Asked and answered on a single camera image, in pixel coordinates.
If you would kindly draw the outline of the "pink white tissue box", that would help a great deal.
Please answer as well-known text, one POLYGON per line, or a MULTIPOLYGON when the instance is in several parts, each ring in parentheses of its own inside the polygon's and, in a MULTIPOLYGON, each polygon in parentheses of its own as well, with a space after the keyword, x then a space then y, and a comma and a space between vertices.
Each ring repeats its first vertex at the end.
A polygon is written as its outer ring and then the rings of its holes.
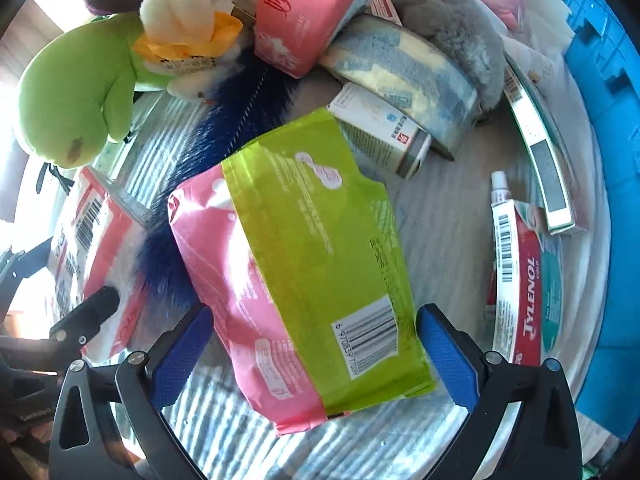
POLYGON ((87 339, 85 356, 104 362, 125 350, 145 305, 136 259, 146 209, 124 188, 89 166, 78 171, 58 217, 48 261, 55 280, 52 306, 66 315, 103 286, 120 303, 87 339))

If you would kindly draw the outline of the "light green frog plush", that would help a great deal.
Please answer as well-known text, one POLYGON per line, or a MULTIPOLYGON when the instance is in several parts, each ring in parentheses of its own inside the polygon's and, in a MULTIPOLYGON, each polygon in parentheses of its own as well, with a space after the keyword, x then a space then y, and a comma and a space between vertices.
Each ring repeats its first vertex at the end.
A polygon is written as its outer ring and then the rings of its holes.
POLYGON ((66 32, 30 61, 18 84, 16 140, 28 154, 63 169, 93 162, 128 136, 137 91, 163 91, 170 78, 144 65, 134 13, 66 32))

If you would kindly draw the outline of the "pink green wipes pack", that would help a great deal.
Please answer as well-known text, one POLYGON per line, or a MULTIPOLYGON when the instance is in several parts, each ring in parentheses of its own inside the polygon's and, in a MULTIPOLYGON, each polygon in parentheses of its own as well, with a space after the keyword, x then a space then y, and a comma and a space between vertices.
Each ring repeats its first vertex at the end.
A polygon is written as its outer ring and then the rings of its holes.
POLYGON ((181 183, 167 212, 236 383, 280 434, 433 390, 393 207, 327 110, 181 183))

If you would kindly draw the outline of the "red tylenol box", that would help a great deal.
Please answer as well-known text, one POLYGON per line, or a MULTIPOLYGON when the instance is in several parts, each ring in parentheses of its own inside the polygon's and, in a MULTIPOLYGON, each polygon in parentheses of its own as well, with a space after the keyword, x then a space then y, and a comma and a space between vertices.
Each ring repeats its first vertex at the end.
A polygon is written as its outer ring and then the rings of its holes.
POLYGON ((491 206, 495 235, 495 329, 492 350, 509 362, 538 366, 552 353, 563 318, 561 240, 544 211, 505 200, 491 206))

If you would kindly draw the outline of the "small white yellow plush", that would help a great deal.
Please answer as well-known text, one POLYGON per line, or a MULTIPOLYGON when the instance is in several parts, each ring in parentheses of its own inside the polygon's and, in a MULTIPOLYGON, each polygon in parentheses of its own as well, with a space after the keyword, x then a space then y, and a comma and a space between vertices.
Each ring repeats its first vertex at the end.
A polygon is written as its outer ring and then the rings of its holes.
POLYGON ((214 89, 236 70, 244 24, 221 10, 221 0, 142 0, 143 27, 134 50, 145 68, 167 76, 167 91, 193 102, 213 99, 214 89))

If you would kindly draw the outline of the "dark blue fur pompom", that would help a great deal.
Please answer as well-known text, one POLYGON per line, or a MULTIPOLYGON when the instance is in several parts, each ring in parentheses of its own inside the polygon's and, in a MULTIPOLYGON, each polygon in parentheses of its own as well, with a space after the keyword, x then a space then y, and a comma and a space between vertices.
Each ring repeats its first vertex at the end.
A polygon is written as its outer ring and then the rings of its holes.
POLYGON ((136 272, 149 304, 183 312, 197 301, 168 220, 168 198, 186 180, 215 167, 251 140, 285 124, 299 81, 244 52, 209 92, 214 104, 188 135, 188 147, 160 187, 145 220, 136 272))

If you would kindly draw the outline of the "blue plastic storage crate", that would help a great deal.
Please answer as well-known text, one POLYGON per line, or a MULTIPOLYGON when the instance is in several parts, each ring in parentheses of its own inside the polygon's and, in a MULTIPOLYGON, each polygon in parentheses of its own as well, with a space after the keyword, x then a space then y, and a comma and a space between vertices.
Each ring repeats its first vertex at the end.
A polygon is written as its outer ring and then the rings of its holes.
POLYGON ((606 0, 563 0, 565 62, 597 136, 611 215, 608 290, 579 411, 626 440, 639 421, 639 53, 606 0))

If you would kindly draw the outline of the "grey fur plush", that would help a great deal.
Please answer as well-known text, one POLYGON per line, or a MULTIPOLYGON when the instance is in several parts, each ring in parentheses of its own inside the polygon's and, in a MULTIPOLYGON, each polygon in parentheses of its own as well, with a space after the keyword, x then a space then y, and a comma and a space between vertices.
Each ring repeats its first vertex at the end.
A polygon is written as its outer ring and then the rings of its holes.
POLYGON ((457 63, 472 82, 484 113, 500 102, 503 42, 474 0, 392 0, 402 24, 457 63))

